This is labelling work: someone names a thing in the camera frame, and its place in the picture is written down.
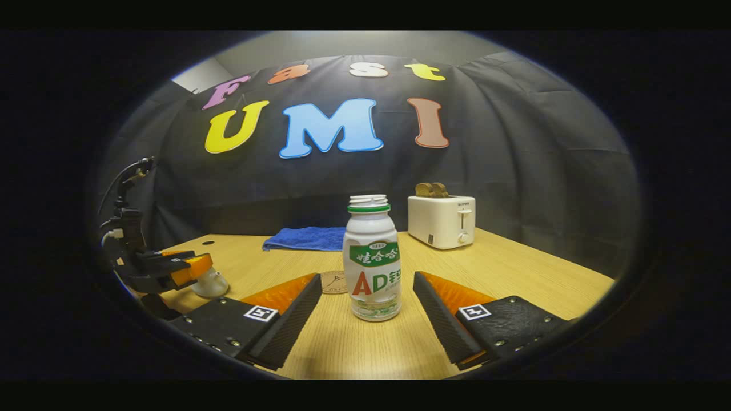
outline folded towel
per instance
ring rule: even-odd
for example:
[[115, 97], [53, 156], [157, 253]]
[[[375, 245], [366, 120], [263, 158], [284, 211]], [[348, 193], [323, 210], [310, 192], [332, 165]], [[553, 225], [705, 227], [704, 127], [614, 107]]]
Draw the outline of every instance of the folded towel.
[[317, 251], [342, 251], [345, 227], [299, 229], [283, 228], [274, 237], [264, 241], [262, 249], [310, 249]]

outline coaster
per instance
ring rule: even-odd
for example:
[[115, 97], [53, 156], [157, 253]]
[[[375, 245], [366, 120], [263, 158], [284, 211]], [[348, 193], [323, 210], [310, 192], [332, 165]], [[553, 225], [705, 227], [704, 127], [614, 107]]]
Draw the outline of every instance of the coaster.
[[345, 273], [343, 271], [326, 271], [320, 273], [323, 294], [342, 294], [347, 292]]

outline white toaster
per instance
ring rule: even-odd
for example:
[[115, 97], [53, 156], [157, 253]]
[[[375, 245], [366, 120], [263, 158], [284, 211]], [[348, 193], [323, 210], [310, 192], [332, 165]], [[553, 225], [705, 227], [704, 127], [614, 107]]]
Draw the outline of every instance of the white toaster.
[[437, 249], [474, 242], [474, 197], [409, 197], [409, 234]]

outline plastic bottle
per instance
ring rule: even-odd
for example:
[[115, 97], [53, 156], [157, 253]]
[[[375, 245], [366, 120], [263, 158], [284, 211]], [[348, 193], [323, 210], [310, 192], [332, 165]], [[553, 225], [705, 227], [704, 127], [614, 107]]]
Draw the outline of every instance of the plastic bottle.
[[401, 310], [401, 254], [385, 195], [353, 195], [343, 237], [343, 268], [353, 314], [384, 321]]

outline wall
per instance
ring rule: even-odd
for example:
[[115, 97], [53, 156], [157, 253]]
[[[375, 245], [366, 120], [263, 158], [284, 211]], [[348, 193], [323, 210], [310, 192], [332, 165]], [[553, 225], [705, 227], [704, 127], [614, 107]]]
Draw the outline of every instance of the wall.
[[173, 81], [193, 94], [198, 94], [210, 87], [231, 80], [233, 77], [218, 60], [212, 58], [182, 72], [173, 78]]
[[174, 78], [199, 93], [235, 76], [291, 61], [352, 54], [464, 64], [505, 48], [463, 31], [272, 31], [235, 45]]

